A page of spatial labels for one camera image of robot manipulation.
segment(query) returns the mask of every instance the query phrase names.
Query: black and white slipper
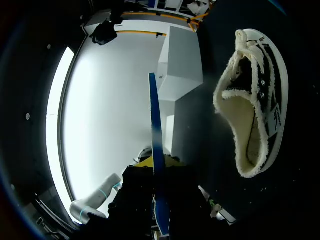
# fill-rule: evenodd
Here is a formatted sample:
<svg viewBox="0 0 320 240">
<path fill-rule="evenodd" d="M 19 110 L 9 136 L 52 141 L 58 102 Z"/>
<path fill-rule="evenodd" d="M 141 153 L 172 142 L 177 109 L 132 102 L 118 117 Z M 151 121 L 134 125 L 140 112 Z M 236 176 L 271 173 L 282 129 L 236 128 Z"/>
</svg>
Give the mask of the black and white slipper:
<svg viewBox="0 0 320 240">
<path fill-rule="evenodd" d="M 234 134 L 239 174 L 252 178 L 277 158 L 289 95 L 287 68 L 274 43 L 257 30 L 235 32 L 235 52 L 213 96 Z"/>
</svg>

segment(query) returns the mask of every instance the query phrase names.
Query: white slipper trim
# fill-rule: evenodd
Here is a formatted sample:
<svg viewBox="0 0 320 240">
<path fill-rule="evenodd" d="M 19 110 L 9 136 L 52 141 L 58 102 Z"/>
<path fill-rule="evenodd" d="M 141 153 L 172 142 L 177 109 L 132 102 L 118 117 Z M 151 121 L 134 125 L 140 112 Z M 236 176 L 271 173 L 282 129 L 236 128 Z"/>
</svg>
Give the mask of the white slipper trim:
<svg viewBox="0 0 320 240">
<path fill-rule="evenodd" d="M 279 71 L 280 71 L 280 77 L 281 77 L 281 88 L 282 89 L 286 89 L 287 93 L 284 94 L 282 91 L 282 105 L 281 105 L 281 118 L 282 118 L 282 126 L 277 134 L 276 137 L 276 141 L 275 144 L 272 148 L 272 151 L 270 153 L 270 156 L 268 158 L 267 161 L 267 156 L 269 153 L 269 147 L 268 147 L 268 134 L 265 128 L 265 122 L 264 122 L 264 115 L 261 111 L 261 106 L 260 103 L 258 101 L 258 63 L 256 61 L 256 59 L 254 57 L 251 58 L 251 67 L 252 67 L 252 95 L 249 96 L 248 93 L 246 91 L 241 91 L 241 90 L 226 90 L 227 86 L 230 84 L 231 81 L 231 75 L 232 75 L 232 68 L 234 67 L 235 61 L 234 61 L 234 56 L 235 54 L 232 56 L 232 58 L 229 60 L 228 66 L 226 68 L 226 70 L 224 71 L 224 73 L 222 74 L 222 77 L 214 91 L 214 97 L 213 97 L 213 104 L 216 108 L 216 112 L 220 113 L 229 123 L 229 125 L 231 126 L 232 132 L 234 134 L 234 142 L 235 142 L 235 161 L 236 161 L 236 167 L 237 170 L 239 172 L 239 174 L 244 177 L 244 178 L 252 178 L 254 176 L 256 176 L 257 174 L 264 172 L 265 170 L 267 170 L 275 161 L 278 152 L 280 150 L 280 146 L 281 146 L 281 141 L 282 141 L 282 137 L 283 137 L 283 131 L 284 131 L 284 123 L 285 123 L 285 117 L 286 117 L 286 113 L 287 113 L 287 106 L 288 106 L 288 92 L 289 92 L 289 83 L 288 83 L 288 74 L 287 74 L 287 69 L 285 66 L 285 63 L 283 61 L 283 58 L 281 57 L 280 52 L 278 51 L 278 49 L 275 47 L 275 45 L 266 37 L 264 36 L 262 33 L 255 31 L 253 29 L 247 29 L 244 30 L 246 33 L 248 31 L 248 33 L 254 33 L 255 35 L 259 34 L 260 37 L 253 39 L 252 37 L 248 37 L 248 40 L 256 40 L 258 41 L 262 36 L 265 37 L 265 40 L 263 41 L 266 44 L 269 44 L 271 47 L 271 50 L 273 51 L 274 55 L 276 56 L 276 61 L 277 64 L 279 66 Z M 268 54 L 266 54 L 266 51 L 264 49 L 264 47 L 262 48 L 264 54 L 266 55 L 267 59 L 269 60 L 270 63 L 270 78 L 271 78 L 271 85 L 274 86 L 275 84 L 275 70 L 273 67 L 273 64 L 271 62 L 270 56 Z M 243 97 L 244 99 L 247 99 L 250 101 L 250 103 L 254 106 L 254 110 L 255 110 L 255 114 L 258 120 L 258 130 L 259 130 L 259 134 L 260 134 L 260 139 L 261 139 L 261 145 L 260 145 L 260 150 L 259 150 L 259 157 L 258 157 L 258 161 L 255 167 L 253 167 L 252 169 L 250 169 L 249 171 L 247 169 L 243 169 L 242 168 L 242 164 L 241 161 L 243 161 L 243 159 L 241 159 L 241 150 L 240 150 L 240 144 L 239 144 L 239 137 L 238 137 L 238 132 L 235 129 L 235 127 L 233 126 L 233 124 L 229 121 L 229 119 L 227 118 L 227 116 L 224 114 L 224 110 L 223 110 L 223 101 L 230 99 L 232 97 Z"/>
</svg>

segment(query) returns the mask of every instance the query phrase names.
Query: blue strip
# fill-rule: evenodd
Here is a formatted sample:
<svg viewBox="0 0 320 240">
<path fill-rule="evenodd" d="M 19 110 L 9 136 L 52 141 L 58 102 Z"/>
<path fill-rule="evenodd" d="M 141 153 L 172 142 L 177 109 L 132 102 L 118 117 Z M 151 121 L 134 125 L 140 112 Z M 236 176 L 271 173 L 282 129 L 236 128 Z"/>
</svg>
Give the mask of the blue strip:
<svg viewBox="0 0 320 240">
<path fill-rule="evenodd" d="M 118 182 L 116 185 L 113 186 L 113 188 L 116 188 L 120 185 L 121 182 Z"/>
<path fill-rule="evenodd" d="M 154 175 L 163 175 L 166 168 L 164 150 L 162 144 L 162 128 L 160 117 L 160 106 L 156 76 L 149 73 L 150 106 L 151 106 L 151 130 L 152 130 L 152 155 Z"/>
<path fill-rule="evenodd" d="M 151 106 L 151 130 L 152 130 L 152 155 L 153 155 L 153 171 L 157 176 L 158 186 L 155 191 L 155 218 L 162 235 L 169 233 L 169 207 L 164 194 L 164 175 L 166 170 L 166 162 L 164 158 L 162 128 L 160 117 L 160 106 L 158 98 L 158 89 L 156 76 L 149 73 L 150 87 L 150 106 Z"/>
<path fill-rule="evenodd" d="M 101 189 L 99 189 L 99 191 L 103 193 L 103 195 L 105 196 L 105 199 L 107 199 L 107 198 L 108 198 L 108 197 L 107 197 L 107 194 L 105 194 L 105 192 L 104 192 L 104 191 L 102 191 Z"/>
<path fill-rule="evenodd" d="M 84 210 L 87 208 L 88 206 L 85 206 L 82 210 L 81 210 L 81 212 L 80 212 L 80 223 L 82 223 L 83 224 L 83 222 L 82 222 L 82 213 L 84 212 Z"/>
<path fill-rule="evenodd" d="M 269 2 L 272 3 L 277 9 L 279 9 L 284 15 L 287 16 L 286 11 L 277 0 L 269 0 Z"/>
</svg>

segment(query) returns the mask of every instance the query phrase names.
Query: black surface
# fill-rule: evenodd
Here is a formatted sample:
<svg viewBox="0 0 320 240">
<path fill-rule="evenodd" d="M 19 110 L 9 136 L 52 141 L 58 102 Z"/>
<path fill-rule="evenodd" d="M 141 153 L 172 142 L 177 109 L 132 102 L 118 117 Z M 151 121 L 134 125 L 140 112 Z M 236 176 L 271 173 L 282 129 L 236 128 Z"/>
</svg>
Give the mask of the black surface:
<svg viewBox="0 0 320 240">
<path fill-rule="evenodd" d="M 204 84 L 176 102 L 172 152 L 194 166 L 204 189 L 238 220 L 255 214 L 252 221 L 256 221 L 257 211 L 265 220 L 271 213 L 284 221 L 303 219 L 305 208 L 298 206 L 315 201 L 311 195 L 318 181 L 310 179 L 314 176 L 307 162 L 319 159 L 314 111 L 314 104 L 319 103 L 319 78 L 316 61 L 308 52 L 311 46 L 303 39 L 306 31 L 299 32 L 294 14 L 285 16 L 268 1 L 217 1 L 197 33 Z M 266 34 L 280 50 L 289 75 L 289 103 L 278 158 L 269 170 L 251 179 L 238 174 L 231 128 L 213 106 L 213 92 L 235 51 L 237 29 Z"/>
<path fill-rule="evenodd" d="M 49 92 L 66 47 L 76 53 L 85 37 L 80 15 L 86 13 L 86 4 L 30 1 L 8 7 L 4 3 L 0 8 L 0 30 L 4 30 L 0 42 L 0 184 L 14 185 L 22 207 L 54 185 L 46 147 Z M 15 18 L 2 21 L 17 9 Z M 61 218 L 71 221 L 59 198 L 50 203 Z"/>
</svg>

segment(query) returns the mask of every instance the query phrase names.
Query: dark enclosure wall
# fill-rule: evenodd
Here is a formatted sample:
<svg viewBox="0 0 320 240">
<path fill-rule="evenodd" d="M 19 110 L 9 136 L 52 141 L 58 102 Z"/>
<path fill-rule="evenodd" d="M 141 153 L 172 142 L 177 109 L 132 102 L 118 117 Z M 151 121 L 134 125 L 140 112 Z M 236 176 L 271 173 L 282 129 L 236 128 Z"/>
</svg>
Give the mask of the dark enclosure wall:
<svg viewBox="0 0 320 240">
<path fill-rule="evenodd" d="M 86 37 L 80 16 L 90 14 L 86 0 L 1 3 L 0 167 L 21 207 L 54 186 L 46 147 L 49 93 L 66 47 L 77 53 Z M 68 221 L 58 197 L 50 204 Z"/>
</svg>

